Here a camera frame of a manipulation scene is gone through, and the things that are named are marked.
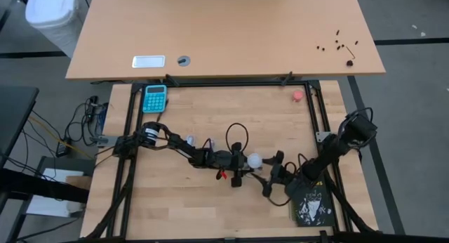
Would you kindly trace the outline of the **white lightbulb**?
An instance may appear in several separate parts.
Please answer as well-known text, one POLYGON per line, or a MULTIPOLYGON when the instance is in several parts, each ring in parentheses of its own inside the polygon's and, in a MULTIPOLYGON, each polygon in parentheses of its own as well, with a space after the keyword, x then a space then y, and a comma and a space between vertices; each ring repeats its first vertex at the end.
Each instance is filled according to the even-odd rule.
POLYGON ((263 161, 259 154, 252 153, 247 157, 247 164, 252 169, 259 169, 262 167, 263 161))

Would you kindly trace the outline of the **light wooden desk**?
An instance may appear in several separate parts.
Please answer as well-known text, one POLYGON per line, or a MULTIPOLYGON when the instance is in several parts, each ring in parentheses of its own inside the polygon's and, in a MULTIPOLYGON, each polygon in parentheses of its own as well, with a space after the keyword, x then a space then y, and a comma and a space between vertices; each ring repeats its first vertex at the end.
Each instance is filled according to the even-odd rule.
POLYGON ((66 77, 249 77, 289 72, 384 74, 357 0, 92 0, 66 77), (337 50, 342 44, 345 47, 337 50), (164 55, 165 66, 132 68, 138 55, 164 55), (183 55, 191 59, 186 67, 177 63, 183 55), (347 66, 348 60, 354 65, 347 66))

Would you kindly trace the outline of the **black The Outsiders book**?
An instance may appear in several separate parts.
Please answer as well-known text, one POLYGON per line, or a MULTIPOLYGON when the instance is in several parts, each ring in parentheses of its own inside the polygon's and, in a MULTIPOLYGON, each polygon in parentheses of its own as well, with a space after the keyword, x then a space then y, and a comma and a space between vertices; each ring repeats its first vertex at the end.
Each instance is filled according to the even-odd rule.
POLYGON ((290 219, 297 227, 332 227, 335 225, 333 203, 325 183, 312 188, 298 188, 290 198, 290 219))

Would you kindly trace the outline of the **white rectangular plate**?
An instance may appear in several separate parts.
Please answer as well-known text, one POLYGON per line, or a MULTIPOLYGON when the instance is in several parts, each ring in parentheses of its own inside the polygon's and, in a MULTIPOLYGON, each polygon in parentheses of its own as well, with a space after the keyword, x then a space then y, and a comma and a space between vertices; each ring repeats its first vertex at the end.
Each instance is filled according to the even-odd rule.
POLYGON ((164 55, 138 55, 133 57, 132 68, 163 68, 165 62, 164 55))

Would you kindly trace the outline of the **black power adapter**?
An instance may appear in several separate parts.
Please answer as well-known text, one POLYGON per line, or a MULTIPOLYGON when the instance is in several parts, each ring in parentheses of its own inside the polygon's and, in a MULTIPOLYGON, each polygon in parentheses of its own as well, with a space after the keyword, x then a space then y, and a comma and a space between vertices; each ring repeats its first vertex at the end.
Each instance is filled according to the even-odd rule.
POLYGON ((64 157, 68 155, 70 152, 70 148, 67 147, 64 143, 58 142, 56 147, 55 156, 56 157, 64 157))

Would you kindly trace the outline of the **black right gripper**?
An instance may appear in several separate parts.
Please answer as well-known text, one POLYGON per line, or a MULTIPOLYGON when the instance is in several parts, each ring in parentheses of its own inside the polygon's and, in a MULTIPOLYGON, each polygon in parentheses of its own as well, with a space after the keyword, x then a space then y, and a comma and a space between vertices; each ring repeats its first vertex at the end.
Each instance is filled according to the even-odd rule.
POLYGON ((256 175, 255 173, 251 173, 251 175, 259 183, 262 184, 263 197, 271 197, 273 184, 284 185, 285 192, 295 192, 298 189, 298 169, 296 165, 293 164, 293 172, 290 172, 289 170, 287 170, 288 164, 286 164, 285 166, 282 165, 283 159, 284 153, 278 150, 273 157, 262 160, 263 164, 273 166, 270 172, 270 177, 268 179, 256 175))

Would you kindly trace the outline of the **white trash bin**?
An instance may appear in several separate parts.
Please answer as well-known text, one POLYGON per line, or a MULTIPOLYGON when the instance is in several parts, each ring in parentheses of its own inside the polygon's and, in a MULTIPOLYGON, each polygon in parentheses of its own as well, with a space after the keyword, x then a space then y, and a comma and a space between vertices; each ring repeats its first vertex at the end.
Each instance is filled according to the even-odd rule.
POLYGON ((79 0, 28 0, 25 19, 68 58, 73 58, 83 27, 79 0))

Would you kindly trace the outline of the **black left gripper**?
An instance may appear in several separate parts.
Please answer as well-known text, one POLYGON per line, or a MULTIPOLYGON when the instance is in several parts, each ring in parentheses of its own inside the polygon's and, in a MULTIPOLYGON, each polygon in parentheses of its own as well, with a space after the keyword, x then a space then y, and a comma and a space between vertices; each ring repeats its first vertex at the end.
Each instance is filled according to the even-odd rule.
POLYGON ((231 151, 219 150, 212 152, 206 159, 206 166, 214 169, 235 170, 231 178, 231 186, 239 188, 242 185, 242 169, 246 163, 246 156, 241 152, 242 144, 235 142, 231 146, 231 151))

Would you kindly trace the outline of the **teal calculator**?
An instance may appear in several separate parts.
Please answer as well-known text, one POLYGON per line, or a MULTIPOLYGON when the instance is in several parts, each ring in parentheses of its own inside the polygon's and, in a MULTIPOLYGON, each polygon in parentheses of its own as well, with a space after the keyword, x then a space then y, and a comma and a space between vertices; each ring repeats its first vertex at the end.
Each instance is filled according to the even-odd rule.
POLYGON ((146 86, 142 112, 145 114, 162 113, 166 108, 167 101, 167 87, 165 85, 146 86))

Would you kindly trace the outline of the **black metal stand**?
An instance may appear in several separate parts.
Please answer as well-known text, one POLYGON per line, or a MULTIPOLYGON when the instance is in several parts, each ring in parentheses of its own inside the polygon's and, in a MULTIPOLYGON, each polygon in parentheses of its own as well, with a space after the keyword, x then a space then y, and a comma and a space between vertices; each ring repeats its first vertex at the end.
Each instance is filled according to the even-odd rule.
POLYGON ((63 183, 54 177, 44 176, 43 173, 46 169, 80 171, 84 176, 92 176, 93 167, 93 160, 42 157, 38 166, 34 169, 0 154, 0 214, 8 200, 18 199, 23 201, 6 242, 24 241, 18 235, 26 218, 26 209, 34 196, 82 204, 87 202, 87 190, 63 183))

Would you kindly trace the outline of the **white paper sheet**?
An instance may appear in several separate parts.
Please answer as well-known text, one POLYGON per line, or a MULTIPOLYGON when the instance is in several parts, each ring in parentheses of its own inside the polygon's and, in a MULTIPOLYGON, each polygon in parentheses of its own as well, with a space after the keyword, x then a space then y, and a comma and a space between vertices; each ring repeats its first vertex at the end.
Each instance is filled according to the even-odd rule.
MULTIPOLYGON (((54 179, 65 183, 68 176, 82 176, 83 172, 46 168, 43 175, 49 177, 51 180, 54 179)), ((83 211, 84 207, 85 204, 78 202, 67 200, 58 201, 49 197, 33 196, 26 210, 26 214, 68 218, 76 212, 83 211)))

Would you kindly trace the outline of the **black side table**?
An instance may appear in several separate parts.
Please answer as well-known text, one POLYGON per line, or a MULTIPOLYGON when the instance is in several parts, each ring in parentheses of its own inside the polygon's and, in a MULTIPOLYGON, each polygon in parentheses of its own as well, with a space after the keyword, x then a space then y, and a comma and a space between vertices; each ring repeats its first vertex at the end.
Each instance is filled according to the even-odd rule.
POLYGON ((6 163, 39 94, 31 86, 0 85, 0 169, 6 163))

